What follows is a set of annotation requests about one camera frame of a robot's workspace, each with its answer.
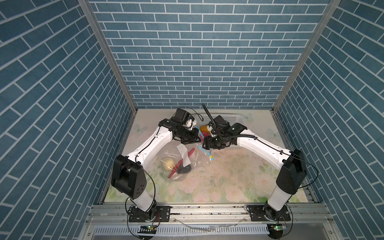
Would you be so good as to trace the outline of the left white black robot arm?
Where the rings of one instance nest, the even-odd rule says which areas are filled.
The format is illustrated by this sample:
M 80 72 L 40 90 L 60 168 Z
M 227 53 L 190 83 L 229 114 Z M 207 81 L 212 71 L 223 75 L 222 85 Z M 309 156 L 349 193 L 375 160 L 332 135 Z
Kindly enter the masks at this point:
M 147 221 L 155 218 L 157 208 L 155 197 L 146 191 L 147 177 L 150 176 L 147 167 L 157 153 L 174 139 L 185 145 L 201 141 L 197 128 L 157 127 L 143 144 L 126 156 L 117 156 L 113 163 L 111 185 L 126 194 Z

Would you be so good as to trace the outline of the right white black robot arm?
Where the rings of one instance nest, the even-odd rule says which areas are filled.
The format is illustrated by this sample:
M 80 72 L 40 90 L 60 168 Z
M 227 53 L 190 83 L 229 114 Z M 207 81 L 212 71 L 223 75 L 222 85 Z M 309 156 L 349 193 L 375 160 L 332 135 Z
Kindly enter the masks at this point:
M 297 193 L 307 176 L 302 152 L 274 145 L 239 123 L 230 126 L 229 123 L 211 121 L 207 129 L 210 135 L 204 137 L 203 149 L 221 150 L 231 145 L 240 146 L 259 155 L 279 171 L 276 186 L 263 207 L 267 220 L 277 220 L 284 205 Z

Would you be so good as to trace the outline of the black avocado toy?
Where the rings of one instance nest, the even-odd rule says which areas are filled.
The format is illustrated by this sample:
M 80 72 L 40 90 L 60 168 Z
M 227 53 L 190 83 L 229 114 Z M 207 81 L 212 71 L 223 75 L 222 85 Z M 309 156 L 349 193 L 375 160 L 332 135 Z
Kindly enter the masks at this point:
M 178 169 L 177 169 L 177 173 L 180 175 L 180 174 L 187 174 L 189 173 L 190 171 L 192 170 L 192 166 L 191 164 L 187 165 L 187 166 L 183 166 L 183 164 L 181 164 Z

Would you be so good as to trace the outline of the yellow potato toy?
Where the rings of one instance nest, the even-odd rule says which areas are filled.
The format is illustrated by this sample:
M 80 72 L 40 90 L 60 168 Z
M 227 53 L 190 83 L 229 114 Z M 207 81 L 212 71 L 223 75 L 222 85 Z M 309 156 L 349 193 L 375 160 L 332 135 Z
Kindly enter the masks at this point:
M 208 126 L 207 125 L 200 126 L 200 131 L 202 133 L 210 134 L 210 131 L 208 130 Z

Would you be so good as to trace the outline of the cream white bun toy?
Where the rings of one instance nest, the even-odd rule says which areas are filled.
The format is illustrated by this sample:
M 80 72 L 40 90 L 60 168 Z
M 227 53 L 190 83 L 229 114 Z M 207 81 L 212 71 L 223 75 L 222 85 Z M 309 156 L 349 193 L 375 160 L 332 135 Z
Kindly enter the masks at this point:
M 162 159 L 162 167 L 165 171 L 173 170 L 175 166 L 175 160 L 171 157 L 165 157 Z

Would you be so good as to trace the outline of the red chili pepper toy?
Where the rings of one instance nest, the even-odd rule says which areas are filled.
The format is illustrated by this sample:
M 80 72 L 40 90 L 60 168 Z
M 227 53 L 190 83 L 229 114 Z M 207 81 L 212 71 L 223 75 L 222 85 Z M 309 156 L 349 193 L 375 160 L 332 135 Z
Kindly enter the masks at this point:
M 181 164 L 183 164 L 183 163 L 184 163 L 184 160 L 183 160 L 183 159 L 181 159 L 180 161 L 178 161 L 178 163 L 174 166 L 173 170 L 171 170 L 171 173 L 170 173 L 168 179 L 171 179 L 171 178 L 173 177 L 173 175 L 178 174 L 178 173 L 177 173 L 177 169 L 178 169 L 178 167 L 179 167 Z

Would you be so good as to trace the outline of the white plastic mesh basket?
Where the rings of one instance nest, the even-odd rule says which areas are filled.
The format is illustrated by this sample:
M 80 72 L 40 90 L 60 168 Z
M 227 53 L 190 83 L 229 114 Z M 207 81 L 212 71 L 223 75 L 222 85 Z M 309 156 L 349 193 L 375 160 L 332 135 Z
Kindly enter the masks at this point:
M 201 114 L 203 120 L 197 118 L 197 128 L 201 126 L 208 125 L 211 121 L 207 114 Z M 228 122 L 228 127 L 221 127 L 222 133 L 233 133 L 233 134 L 241 134 L 242 131 L 246 130 L 247 127 L 245 125 L 244 116 L 240 114 L 228 114 L 228 113 L 216 113 L 211 114 L 212 118 L 215 119 L 217 116 L 221 116 L 222 119 Z

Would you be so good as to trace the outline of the clear zip top bag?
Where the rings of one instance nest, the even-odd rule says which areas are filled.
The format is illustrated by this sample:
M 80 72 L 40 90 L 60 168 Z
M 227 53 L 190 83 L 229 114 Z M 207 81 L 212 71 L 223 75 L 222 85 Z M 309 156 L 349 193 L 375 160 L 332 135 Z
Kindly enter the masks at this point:
M 184 145 L 176 140 L 163 140 L 148 172 L 155 182 L 180 182 L 213 160 L 213 150 L 205 150 L 202 143 Z

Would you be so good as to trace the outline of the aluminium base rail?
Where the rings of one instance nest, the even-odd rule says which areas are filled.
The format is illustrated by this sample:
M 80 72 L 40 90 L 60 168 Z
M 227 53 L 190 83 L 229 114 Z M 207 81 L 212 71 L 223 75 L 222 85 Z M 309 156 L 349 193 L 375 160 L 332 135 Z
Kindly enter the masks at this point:
M 339 240 L 324 204 L 287 204 L 269 221 L 262 204 L 159 204 L 153 220 L 142 220 L 123 203 L 94 205 L 82 240 Z

